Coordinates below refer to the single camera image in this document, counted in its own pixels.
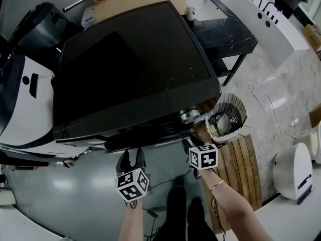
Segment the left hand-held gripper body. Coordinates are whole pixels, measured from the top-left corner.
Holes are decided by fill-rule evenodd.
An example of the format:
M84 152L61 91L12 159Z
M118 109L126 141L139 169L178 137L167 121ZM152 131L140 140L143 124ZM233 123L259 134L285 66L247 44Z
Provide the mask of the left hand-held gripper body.
M115 178L115 187L118 194L125 201L135 201L147 194L149 179L141 168Z

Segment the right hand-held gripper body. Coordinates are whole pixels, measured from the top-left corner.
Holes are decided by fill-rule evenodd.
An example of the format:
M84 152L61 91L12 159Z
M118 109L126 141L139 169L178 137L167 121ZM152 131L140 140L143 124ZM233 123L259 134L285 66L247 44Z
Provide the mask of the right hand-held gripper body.
M196 146L191 139L184 140L184 150L188 155L187 163L193 176L200 179L200 170L214 170L218 166L218 148L214 144Z

